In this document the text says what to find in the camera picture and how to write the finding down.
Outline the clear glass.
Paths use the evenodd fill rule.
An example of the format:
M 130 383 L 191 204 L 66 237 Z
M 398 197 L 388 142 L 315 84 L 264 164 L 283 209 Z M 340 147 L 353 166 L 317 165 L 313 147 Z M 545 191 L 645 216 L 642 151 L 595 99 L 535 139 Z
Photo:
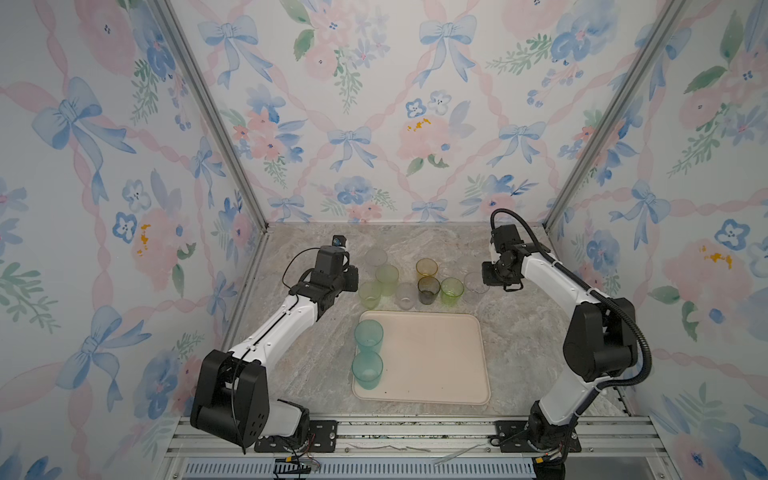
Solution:
M 478 271 L 465 275 L 464 286 L 466 295 L 483 296 L 489 290 L 489 286 L 484 283 L 482 273 Z

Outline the tall frosted clear cup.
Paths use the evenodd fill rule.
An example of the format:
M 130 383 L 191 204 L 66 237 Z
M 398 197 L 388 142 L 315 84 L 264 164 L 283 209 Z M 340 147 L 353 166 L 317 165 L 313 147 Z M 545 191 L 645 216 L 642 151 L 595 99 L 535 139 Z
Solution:
M 364 255 L 366 269 L 375 272 L 388 261 L 387 252 L 380 247 L 370 248 Z

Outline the tall teal cup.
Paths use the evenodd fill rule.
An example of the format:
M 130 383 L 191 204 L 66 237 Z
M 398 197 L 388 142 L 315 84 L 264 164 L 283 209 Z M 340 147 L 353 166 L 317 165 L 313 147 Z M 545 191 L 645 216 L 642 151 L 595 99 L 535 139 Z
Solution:
M 374 351 L 358 353 L 351 366 L 356 383 L 365 390 L 372 390 L 378 386 L 383 368 L 382 358 Z
M 363 320 L 356 326 L 354 338 L 360 352 L 379 353 L 384 340 L 383 326 L 373 319 Z

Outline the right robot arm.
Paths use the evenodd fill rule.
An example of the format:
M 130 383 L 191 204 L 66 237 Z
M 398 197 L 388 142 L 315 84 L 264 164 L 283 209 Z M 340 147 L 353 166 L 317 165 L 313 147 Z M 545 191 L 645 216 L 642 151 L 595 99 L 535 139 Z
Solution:
M 513 224 L 493 226 L 491 259 L 482 264 L 483 283 L 506 292 L 519 291 L 525 280 L 535 283 L 571 316 L 563 341 L 566 367 L 555 384 L 531 407 L 525 434 L 517 442 L 548 452 L 564 451 L 575 425 L 605 383 L 618 378 L 638 360 L 638 342 L 622 319 L 634 318 L 625 299 L 612 308 L 589 286 L 536 242 L 524 242 Z

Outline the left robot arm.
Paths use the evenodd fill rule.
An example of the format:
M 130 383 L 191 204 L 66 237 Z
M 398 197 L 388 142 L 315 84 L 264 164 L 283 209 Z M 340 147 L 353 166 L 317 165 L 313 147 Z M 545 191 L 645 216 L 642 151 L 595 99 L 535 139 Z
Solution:
M 307 408 L 270 398 L 268 377 L 302 333 L 314 326 L 344 292 L 358 290 L 347 239 L 335 235 L 317 247 L 315 265 L 291 286 L 278 310 L 257 331 L 227 351 L 213 350 L 202 361 L 190 424 L 239 446 L 260 440 L 300 449 L 309 441 Z

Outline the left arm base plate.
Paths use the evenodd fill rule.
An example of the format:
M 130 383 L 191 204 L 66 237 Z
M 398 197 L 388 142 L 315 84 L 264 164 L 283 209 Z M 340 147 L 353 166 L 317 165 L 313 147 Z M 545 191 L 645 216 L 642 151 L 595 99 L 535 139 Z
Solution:
M 256 441 L 256 453 L 281 455 L 302 453 L 333 453 L 338 437 L 338 422 L 335 420 L 309 420 L 301 423 L 296 432 L 288 437 L 262 437 Z

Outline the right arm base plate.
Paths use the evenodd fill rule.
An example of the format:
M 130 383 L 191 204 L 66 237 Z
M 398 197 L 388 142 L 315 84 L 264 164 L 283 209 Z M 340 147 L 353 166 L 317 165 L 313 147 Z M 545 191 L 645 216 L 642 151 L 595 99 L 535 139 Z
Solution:
M 489 443 L 503 453 L 557 453 L 563 446 L 568 446 L 570 453 L 582 451 L 575 429 L 567 425 L 531 426 L 527 420 L 499 420 L 494 428 Z

